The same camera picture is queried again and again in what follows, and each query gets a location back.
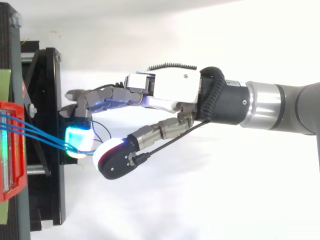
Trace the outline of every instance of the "metal bolt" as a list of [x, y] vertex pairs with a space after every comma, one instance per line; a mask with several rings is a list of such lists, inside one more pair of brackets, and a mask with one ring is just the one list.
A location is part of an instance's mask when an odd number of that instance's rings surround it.
[[38, 110], [35, 108], [35, 105], [33, 105], [32, 103], [29, 105], [29, 115], [30, 118], [34, 118], [35, 114], [38, 112]]
[[14, 14], [12, 14], [11, 18], [10, 18], [10, 24], [11, 27], [13, 28], [21, 28], [22, 27], [22, 16], [20, 13], [15, 12]]
[[55, 59], [58, 63], [61, 63], [62, 62], [62, 56], [61, 56], [61, 53], [58, 53], [56, 56], [55, 56]]

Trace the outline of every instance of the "silver metal rod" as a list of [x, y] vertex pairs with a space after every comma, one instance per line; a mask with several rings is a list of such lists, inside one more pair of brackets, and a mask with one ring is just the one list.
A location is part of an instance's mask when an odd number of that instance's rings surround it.
[[32, 59], [34, 58], [34, 52], [22, 52], [21, 53], [21, 62], [22, 63], [31, 63]]
[[26, 173], [28, 175], [40, 175], [46, 174], [45, 169], [42, 165], [27, 165], [26, 166]]

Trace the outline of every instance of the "blue light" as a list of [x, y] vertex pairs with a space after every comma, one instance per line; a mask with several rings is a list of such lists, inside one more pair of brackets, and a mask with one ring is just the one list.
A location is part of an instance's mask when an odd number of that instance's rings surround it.
[[[91, 129], [81, 129], [78, 127], [68, 126], [65, 130], [64, 140], [80, 151], [90, 151], [94, 143], [95, 133]], [[66, 153], [76, 159], [84, 158], [85, 154], [66, 151]]]

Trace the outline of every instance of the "red part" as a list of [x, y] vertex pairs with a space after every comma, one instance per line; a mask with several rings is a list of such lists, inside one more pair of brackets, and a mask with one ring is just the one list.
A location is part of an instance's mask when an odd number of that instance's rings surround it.
[[[18, 118], [22, 121], [25, 120], [25, 110], [24, 107], [13, 102], [3, 102], [0, 101], [0, 110], [11, 110], [13, 113], [10, 115], [12, 117]], [[25, 125], [17, 122], [15, 120], [10, 120], [11, 125], [17, 127], [24, 127]], [[12, 176], [14, 186], [4, 193], [3, 187], [3, 176], [0, 164], [0, 202], [4, 202], [18, 193], [21, 192], [27, 185], [27, 164], [26, 164], [26, 151], [25, 151], [25, 137], [21, 134], [14, 132], [7, 132], [11, 135], [11, 161], [12, 161]]]

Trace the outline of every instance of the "robotic finger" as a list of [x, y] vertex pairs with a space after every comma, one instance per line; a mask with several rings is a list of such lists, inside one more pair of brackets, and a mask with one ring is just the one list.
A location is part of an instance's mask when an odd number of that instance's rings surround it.
[[189, 130], [194, 123], [192, 114], [178, 114], [157, 124], [141, 127], [124, 139], [112, 138], [101, 144], [93, 155], [96, 168], [106, 179], [120, 178], [144, 163], [152, 154], [136, 155], [155, 141], [174, 139]]

